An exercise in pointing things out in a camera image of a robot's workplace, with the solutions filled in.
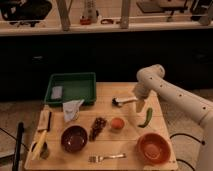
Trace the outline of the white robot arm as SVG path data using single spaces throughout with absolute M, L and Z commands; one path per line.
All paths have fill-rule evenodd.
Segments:
M 205 144 L 199 148 L 195 171 L 213 171 L 213 102 L 165 81 L 164 76 L 165 69 L 160 64 L 140 69 L 133 89 L 135 96 L 145 99 L 153 90 L 202 127 Z

